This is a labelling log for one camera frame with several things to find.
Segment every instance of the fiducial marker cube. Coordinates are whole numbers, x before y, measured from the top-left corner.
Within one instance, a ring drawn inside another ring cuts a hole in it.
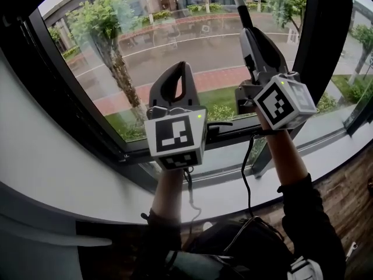
[[[207,137],[207,110],[145,121],[150,154],[164,170],[202,164]]]
[[[254,97],[273,130],[293,129],[317,112],[307,86],[274,76]]]

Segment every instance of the red brick pavement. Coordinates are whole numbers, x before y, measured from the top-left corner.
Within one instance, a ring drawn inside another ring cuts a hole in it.
[[[198,92],[238,86],[243,80],[250,78],[250,74],[245,66],[194,73],[193,76]],[[152,84],[147,84],[136,87],[139,97],[145,104],[149,102],[151,86]],[[104,116],[124,111],[131,107],[123,92],[94,100],[93,103]]]

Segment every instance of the forearm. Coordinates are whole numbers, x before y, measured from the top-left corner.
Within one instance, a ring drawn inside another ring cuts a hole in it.
[[[262,128],[264,130],[270,129],[260,110],[256,112]],[[268,135],[266,139],[281,185],[296,183],[307,176],[307,168],[287,131],[280,131],[276,135]]]
[[[164,219],[179,219],[181,212],[182,170],[163,171],[152,210]]]

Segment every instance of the black jacket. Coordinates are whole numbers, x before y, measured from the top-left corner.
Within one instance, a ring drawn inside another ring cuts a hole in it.
[[[232,250],[232,254],[226,255],[240,257],[244,266],[260,271],[261,278],[264,275],[277,274],[281,274],[278,275],[278,279],[286,278],[286,274],[283,274],[278,267],[282,265],[282,270],[286,270],[295,258],[303,256],[320,265],[324,279],[343,279],[346,262],[342,244],[327,214],[323,211],[320,193],[312,188],[311,176],[308,175],[295,184],[281,186],[278,192],[283,193],[285,216],[282,224],[294,243],[294,255],[284,248],[282,242],[280,246],[276,239],[262,234],[257,227],[251,229],[249,235],[235,244],[236,251]],[[162,219],[152,211],[147,221],[149,228],[136,259],[132,279],[151,279],[152,276],[155,279],[162,279],[159,275],[164,271],[165,259],[169,251],[181,249],[179,221]],[[232,237],[241,227],[241,225],[239,227],[234,225],[233,222],[220,224],[215,229],[211,227],[208,230],[210,234],[204,232],[204,236],[198,238],[189,251],[222,255],[221,251],[231,242]]]

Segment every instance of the lawn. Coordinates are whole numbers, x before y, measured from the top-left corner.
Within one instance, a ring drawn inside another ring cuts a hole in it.
[[[234,89],[228,87],[198,94],[199,101],[207,107],[210,120],[224,120],[232,118],[235,114]],[[214,105],[223,109],[214,115]],[[106,120],[126,141],[133,141],[145,137],[143,127],[135,126],[136,120],[130,110],[122,111],[105,116]]]
[[[206,106],[209,112],[213,111],[213,106],[227,106],[236,111],[235,109],[235,97],[234,90],[236,86],[221,88],[211,91],[205,91],[198,93],[199,101],[201,105]]]
[[[343,97],[345,98],[347,103],[356,104],[360,98],[363,96],[367,86],[370,85],[367,92],[364,95],[364,98],[369,98],[373,95],[373,86],[372,86],[372,79],[373,75],[367,75],[364,78],[364,75],[360,75],[356,77],[356,80],[353,86],[348,84],[350,79],[350,75],[334,75],[332,76],[333,83],[338,87],[341,91]]]

